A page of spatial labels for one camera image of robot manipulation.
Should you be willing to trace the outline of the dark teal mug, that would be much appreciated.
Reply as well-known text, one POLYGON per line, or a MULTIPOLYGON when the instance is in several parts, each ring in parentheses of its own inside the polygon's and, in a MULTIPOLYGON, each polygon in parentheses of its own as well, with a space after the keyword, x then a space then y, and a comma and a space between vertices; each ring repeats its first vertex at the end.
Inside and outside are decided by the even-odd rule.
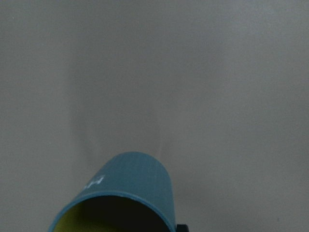
POLYGON ((55 217, 51 232, 186 232, 165 167, 141 152, 109 160, 55 217))

